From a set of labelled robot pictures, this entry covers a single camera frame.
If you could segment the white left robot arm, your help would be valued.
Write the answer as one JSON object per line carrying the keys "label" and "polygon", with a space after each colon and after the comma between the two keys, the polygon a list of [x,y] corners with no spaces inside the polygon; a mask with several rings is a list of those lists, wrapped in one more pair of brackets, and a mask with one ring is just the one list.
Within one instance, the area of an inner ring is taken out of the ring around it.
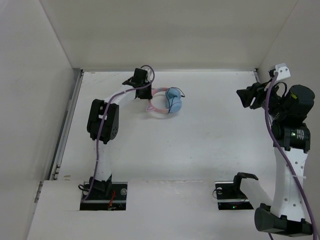
{"label": "white left robot arm", "polygon": [[95,141],[96,160],[93,176],[89,179],[89,189],[84,197],[93,194],[107,198],[112,192],[112,167],[108,148],[119,131],[120,107],[134,99],[150,100],[155,71],[150,65],[134,70],[133,76],[125,80],[119,90],[100,100],[93,100],[87,122],[87,132]]}

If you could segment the pink blue cat-ear headphones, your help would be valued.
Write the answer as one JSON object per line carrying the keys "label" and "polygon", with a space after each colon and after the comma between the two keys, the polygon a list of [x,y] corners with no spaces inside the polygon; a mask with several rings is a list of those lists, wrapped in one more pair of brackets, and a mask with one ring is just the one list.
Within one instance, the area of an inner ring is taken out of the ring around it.
{"label": "pink blue cat-ear headphones", "polygon": [[182,98],[185,98],[185,93],[178,87],[159,87],[152,88],[152,96],[158,93],[164,93],[165,108],[157,108],[152,104],[152,100],[148,100],[146,107],[147,112],[156,112],[158,114],[176,114],[182,108]]}

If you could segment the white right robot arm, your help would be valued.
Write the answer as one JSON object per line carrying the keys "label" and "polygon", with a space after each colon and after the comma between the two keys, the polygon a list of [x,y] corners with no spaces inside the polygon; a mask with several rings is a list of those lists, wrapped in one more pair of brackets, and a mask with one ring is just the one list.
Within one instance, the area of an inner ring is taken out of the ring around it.
{"label": "white right robot arm", "polygon": [[287,237],[317,236],[303,192],[304,166],[310,150],[311,134],[304,120],[314,106],[315,94],[308,87],[285,87],[278,95],[278,83],[254,83],[237,90],[243,107],[263,108],[276,159],[275,192],[270,199],[252,173],[239,172],[233,178],[232,193],[244,195],[255,210],[259,232]]}

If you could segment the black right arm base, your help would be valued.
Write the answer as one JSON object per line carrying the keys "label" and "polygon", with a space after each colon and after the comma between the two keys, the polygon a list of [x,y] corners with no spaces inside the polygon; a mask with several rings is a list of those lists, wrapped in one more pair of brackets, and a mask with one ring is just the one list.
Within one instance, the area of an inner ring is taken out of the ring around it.
{"label": "black right arm base", "polygon": [[217,199],[220,211],[253,210],[247,196],[234,188],[233,181],[216,181],[212,196]]}

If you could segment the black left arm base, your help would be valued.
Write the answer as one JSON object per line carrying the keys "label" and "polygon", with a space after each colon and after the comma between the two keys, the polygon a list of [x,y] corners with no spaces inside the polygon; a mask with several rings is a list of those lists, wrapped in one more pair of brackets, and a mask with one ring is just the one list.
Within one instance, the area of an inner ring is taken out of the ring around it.
{"label": "black left arm base", "polygon": [[127,205],[127,182],[113,182],[107,195],[102,191],[92,188],[89,196],[90,184],[79,186],[84,191],[80,200],[80,211],[125,211]]}

